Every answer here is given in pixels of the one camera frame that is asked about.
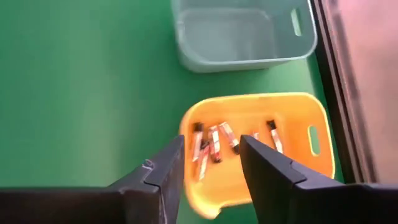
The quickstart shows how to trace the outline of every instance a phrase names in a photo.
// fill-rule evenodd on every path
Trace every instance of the green table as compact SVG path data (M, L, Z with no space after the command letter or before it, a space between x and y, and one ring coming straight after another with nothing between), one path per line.
M306 91L326 106L314 56L270 70L184 69L169 0L6 1L0 27L3 187L108 185L162 149L205 98ZM252 205L213 223L246 221L256 222ZM182 197L178 222L210 221Z

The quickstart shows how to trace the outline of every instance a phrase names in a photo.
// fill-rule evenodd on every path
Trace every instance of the plastic container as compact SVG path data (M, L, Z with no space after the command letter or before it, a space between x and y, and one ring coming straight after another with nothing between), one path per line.
M325 110L307 93L271 93L225 96L203 100L192 106L182 119L180 134L185 136L185 193L192 208L201 216L215 218L222 207L251 202L241 160L220 132L219 164L208 163L205 178L197 181L192 162L193 124L202 122L205 131L227 121L239 139L242 134L259 132L259 140L274 147L266 121L274 119L284 154L330 178L335 161ZM310 127L318 134L318 153L311 142Z
M267 68L316 46L309 1L172 1L180 59L194 72Z

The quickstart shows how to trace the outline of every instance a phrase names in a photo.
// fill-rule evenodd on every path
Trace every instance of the green surface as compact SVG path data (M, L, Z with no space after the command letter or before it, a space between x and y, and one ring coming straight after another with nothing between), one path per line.
M5 0L0 27L1 186L108 185L213 96L306 91L325 106L314 57L251 72L184 69L169 1ZM252 205L213 223L246 221L256 222ZM178 222L211 221L183 197Z

